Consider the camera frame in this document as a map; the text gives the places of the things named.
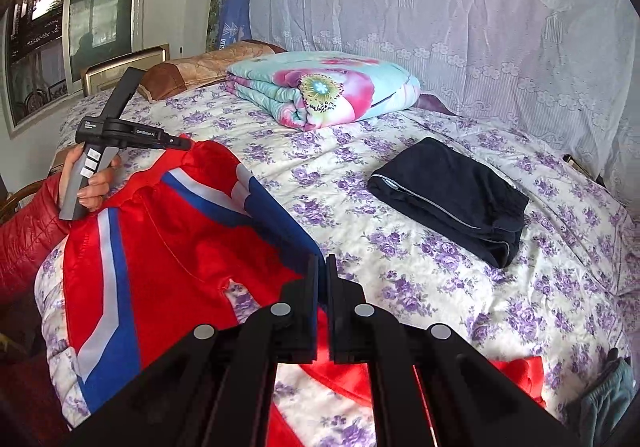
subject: brown pillow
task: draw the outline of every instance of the brown pillow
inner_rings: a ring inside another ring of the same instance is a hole
[[[160,62],[142,77],[138,92],[150,102],[164,100],[183,91],[222,82],[226,68],[234,62],[283,51],[278,46],[263,42],[241,41],[222,50]]]

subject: navy blue pants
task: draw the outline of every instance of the navy blue pants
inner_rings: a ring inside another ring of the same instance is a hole
[[[529,199],[438,140],[425,138],[402,151],[371,175],[367,188],[492,267],[508,267],[518,251]]]

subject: window pane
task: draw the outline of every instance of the window pane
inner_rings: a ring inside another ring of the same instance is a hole
[[[8,9],[9,107],[14,125],[66,94],[63,0],[15,0]]]
[[[73,81],[99,62],[131,52],[131,0],[71,0],[69,53]]]

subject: person's arm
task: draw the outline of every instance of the person's arm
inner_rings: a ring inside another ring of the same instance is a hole
[[[82,145],[66,155],[61,173],[45,180],[33,200],[0,227],[0,305],[13,302],[33,283],[38,268],[69,232],[69,222],[58,218],[73,164],[82,155]],[[120,158],[111,162],[118,166]],[[113,169],[94,174],[78,192],[80,203],[90,211],[102,205],[102,197],[113,181]]]
[[[58,219],[60,174],[50,176],[33,200],[0,227],[0,305],[13,302],[33,282],[38,268],[68,234]]]

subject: window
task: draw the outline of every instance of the window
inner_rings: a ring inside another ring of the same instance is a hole
[[[141,49],[141,8],[142,0],[15,0],[4,37],[10,134],[81,90],[88,67]]]

